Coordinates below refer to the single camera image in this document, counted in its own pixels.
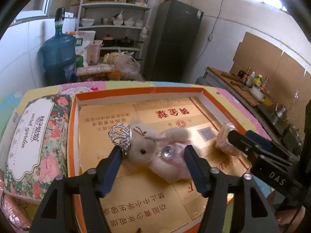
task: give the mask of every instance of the refrigerator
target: refrigerator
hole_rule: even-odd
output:
[[[159,5],[143,73],[146,80],[181,81],[203,14],[177,0]]]

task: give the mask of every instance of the rhinestone crown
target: rhinestone crown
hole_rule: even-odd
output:
[[[132,139],[132,130],[130,126],[127,123],[117,123],[111,127],[108,136],[111,138],[114,145],[118,145],[122,148],[123,156],[127,155]]]

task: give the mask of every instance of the pink plush toy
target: pink plush toy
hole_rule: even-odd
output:
[[[115,129],[120,126],[123,131],[121,129],[121,133],[116,135]],[[125,157],[133,165],[148,165],[155,174],[170,183],[191,179],[184,160],[184,148],[190,144],[187,130],[170,128],[157,133],[139,119],[134,119],[130,125],[123,123],[113,126],[109,136],[114,144],[123,148]],[[122,136],[119,143],[116,142],[118,136]]]

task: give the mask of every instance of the barcode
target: barcode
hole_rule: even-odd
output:
[[[201,135],[201,137],[203,137],[205,142],[216,137],[216,134],[213,132],[211,127],[207,127],[207,128],[203,128],[201,130],[198,130],[198,133]]]

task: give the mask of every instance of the kettle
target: kettle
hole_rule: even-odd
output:
[[[276,104],[275,114],[282,121],[287,121],[288,120],[287,109],[286,109],[285,105],[283,105],[283,104],[281,104],[281,105]]]

